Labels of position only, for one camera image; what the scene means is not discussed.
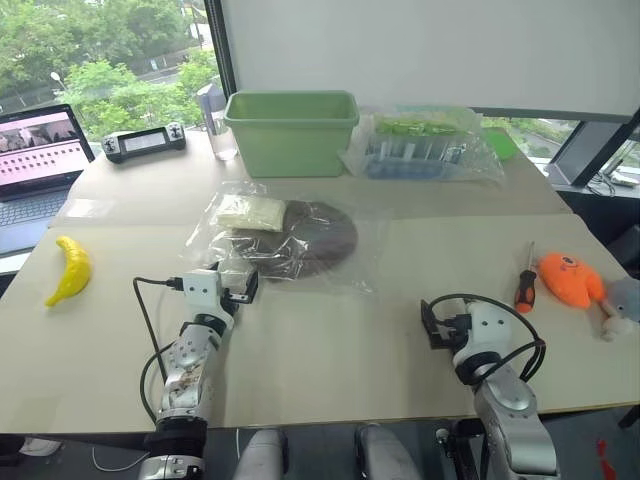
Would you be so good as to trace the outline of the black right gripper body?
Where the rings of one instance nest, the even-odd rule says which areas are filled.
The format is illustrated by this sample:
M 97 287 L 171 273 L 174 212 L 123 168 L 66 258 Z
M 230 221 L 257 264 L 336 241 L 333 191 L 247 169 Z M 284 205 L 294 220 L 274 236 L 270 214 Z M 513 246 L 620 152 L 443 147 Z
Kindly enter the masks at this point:
M 471 329 L 471 315 L 469 313 L 456 314 L 445 320 L 439 320 L 438 325 L 442 335 L 448 335 L 451 348 L 450 351 L 459 351 L 468 341 Z

